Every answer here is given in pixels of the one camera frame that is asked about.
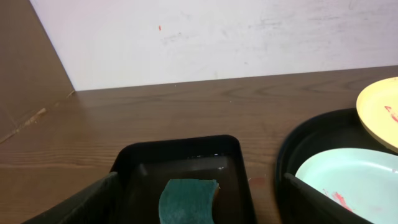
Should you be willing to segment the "yellow plate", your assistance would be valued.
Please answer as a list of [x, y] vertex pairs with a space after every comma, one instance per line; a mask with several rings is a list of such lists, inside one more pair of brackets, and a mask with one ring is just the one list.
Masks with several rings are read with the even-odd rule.
[[397, 78], [379, 80], [364, 88], [357, 97], [356, 110], [366, 131], [397, 152]]

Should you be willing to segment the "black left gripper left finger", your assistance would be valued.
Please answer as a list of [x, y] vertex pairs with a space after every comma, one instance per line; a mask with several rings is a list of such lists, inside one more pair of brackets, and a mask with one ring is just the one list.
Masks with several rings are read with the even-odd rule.
[[123, 188], [117, 172], [72, 195], [24, 224], [117, 223]]

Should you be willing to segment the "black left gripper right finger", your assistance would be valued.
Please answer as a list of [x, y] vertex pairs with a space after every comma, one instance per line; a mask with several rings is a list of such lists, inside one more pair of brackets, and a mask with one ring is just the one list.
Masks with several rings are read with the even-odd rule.
[[294, 224], [371, 224], [290, 173], [281, 182], [281, 220]]

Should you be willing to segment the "mint green plate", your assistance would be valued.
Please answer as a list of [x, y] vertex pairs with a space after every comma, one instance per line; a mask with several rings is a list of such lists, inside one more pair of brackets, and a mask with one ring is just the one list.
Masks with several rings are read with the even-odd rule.
[[338, 148], [307, 159], [295, 176], [372, 223], [397, 224], [397, 156]]

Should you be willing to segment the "green yellow sponge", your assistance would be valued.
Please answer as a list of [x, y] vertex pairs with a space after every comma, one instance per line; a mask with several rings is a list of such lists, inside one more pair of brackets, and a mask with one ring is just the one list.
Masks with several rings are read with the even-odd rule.
[[161, 224], [214, 224], [217, 180], [171, 179], [159, 199]]

